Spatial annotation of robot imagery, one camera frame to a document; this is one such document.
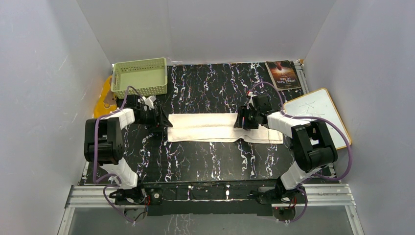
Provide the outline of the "orange patterned towel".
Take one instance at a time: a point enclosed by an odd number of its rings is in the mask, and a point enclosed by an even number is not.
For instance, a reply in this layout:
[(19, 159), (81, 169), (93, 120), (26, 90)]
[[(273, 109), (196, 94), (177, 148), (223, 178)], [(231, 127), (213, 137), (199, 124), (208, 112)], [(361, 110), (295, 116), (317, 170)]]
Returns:
[(100, 97), (94, 107), (93, 117), (98, 118), (117, 109), (116, 96), (111, 91), (112, 76), (110, 75), (102, 88)]

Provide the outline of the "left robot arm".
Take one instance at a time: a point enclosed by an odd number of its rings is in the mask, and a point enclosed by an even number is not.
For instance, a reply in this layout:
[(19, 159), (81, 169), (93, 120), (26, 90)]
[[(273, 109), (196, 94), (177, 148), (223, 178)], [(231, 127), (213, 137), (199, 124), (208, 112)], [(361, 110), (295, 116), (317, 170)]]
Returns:
[(138, 175), (124, 159), (123, 129), (131, 124), (143, 125), (151, 132), (162, 132), (173, 125), (163, 108), (155, 104), (156, 97), (127, 95), (121, 105), (109, 114), (86, 120), (84, 157), (93, 164), (94, 172), (100, 167), (108, 172), (121, 189), (128, 189), (127, 197), (135, 204), (146, 198), (146, 190), (138, 186)]

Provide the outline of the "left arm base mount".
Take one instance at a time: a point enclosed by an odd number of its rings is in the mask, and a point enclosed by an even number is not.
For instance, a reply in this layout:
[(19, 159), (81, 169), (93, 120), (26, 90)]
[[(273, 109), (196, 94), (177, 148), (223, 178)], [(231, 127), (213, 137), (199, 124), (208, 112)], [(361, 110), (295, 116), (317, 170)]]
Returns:
[(160, 205), (162, 203), (161, 188), (133, 188), (118, 189), (109, 194), (109, 198), (115, 199), (116, 205)]

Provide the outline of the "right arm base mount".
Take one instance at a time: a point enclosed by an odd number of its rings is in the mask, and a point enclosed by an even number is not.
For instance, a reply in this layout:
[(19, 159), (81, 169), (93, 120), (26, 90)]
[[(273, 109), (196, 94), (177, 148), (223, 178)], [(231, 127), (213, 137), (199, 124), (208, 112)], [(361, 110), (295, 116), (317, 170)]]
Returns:
[(257, 202), (261, 204), (283, 204), (293, 207), (297, 203), (297, 196), (305, 192), (303, 186), (286, 190), (284, 187), (259, 187), (257, 191), (251, 191)]

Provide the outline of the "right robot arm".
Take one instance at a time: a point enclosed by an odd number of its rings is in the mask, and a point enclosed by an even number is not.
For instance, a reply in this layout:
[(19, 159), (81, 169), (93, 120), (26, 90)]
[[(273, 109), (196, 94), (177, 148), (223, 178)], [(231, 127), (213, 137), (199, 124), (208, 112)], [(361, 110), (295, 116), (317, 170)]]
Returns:
[(265, 127), (291, 139), (294, 163), (277, 178), (276, 198), (287, 203), (299, 185), (327, 164), (337, 160), (335, 144), (322, 120), (301, 120), (274, 110), (266, 95), (247, 94), (248, 103), (238, 108), (234, 128), (251, 130)]

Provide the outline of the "white towel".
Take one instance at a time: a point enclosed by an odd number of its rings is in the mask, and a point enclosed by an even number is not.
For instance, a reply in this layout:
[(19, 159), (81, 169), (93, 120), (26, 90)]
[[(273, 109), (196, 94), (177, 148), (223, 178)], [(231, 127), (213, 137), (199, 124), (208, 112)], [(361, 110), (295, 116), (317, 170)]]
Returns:
[(249, 143), (283, 144), (283, 134), (260, 126), (258, 129), (234, 128), (236, 113), (171, 114), (167, 129), (169, 142), (235, 142), (242, 139)]

